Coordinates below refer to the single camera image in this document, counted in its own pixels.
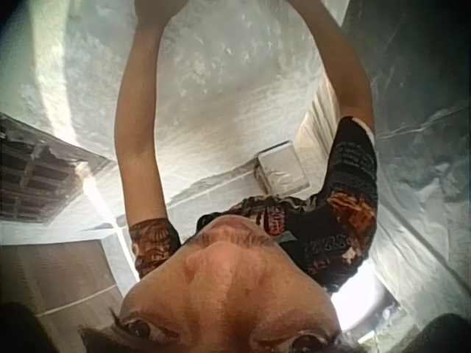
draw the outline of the hand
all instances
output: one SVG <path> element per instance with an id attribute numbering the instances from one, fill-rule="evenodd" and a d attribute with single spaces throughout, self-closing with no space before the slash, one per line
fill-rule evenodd
<path id="1" fill-rule="evenodd" d="M 188 0 L 135 0 L 138 24 L 163 29 L 187 3 Z"/>

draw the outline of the patterned shirt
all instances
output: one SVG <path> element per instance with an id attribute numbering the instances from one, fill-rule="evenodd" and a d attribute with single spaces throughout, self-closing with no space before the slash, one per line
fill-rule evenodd
<path id="1" fill-rule="evenodd" d="M 294 263 L 329 293 L 336 292 L 366 258 L 376 230 L 378 164 L 373 137 L 359 120 L 343 118 L 320 192 L 306 200 L 257 196 L 228 211 L 202 216 L 200 231 L 221 215 L 241 215 L 274 237 Z M 130 228 L 136 269 L 141 278 L 180 247 L 166 218 Z"/>

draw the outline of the person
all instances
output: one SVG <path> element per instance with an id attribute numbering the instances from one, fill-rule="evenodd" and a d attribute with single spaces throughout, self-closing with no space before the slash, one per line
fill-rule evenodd
<path id="1" fill-rule="evenodd" d="M 288 2 L 310 29 L 339 103 L 325 183 L 307 200 L 252 197 L 204 215 L 182 245 L 163 198 L 154 125 L 160 39 L 188 0 L 135 0 L 115 141 L 141 281 L 112 332 L 84 334 L 89 352 L 295 353 L 336 345 L 341 329 L 330 295 L 356 272 L 376 229 L 372 96 L 322 2 Z"/>

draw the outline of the sleeve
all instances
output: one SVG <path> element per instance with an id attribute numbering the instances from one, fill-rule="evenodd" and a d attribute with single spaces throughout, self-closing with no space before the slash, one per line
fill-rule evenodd
<path id="1" fill-rule="evenodd" d="M 376 230 L 378 164 L 374 138 L 361 121 L 343 118 L 313 209 L 286 208 L 286 229 L 298 240 L 286 251 L 329 292 L 337 291 L 366 258 Z"/>
<path id="2" fill-rule="evenodd" d="M 177 230 L 167 218 L 155 218 L 130 227 L 135 268 L 142 279 L 162 265 L 180 247 Z"/>

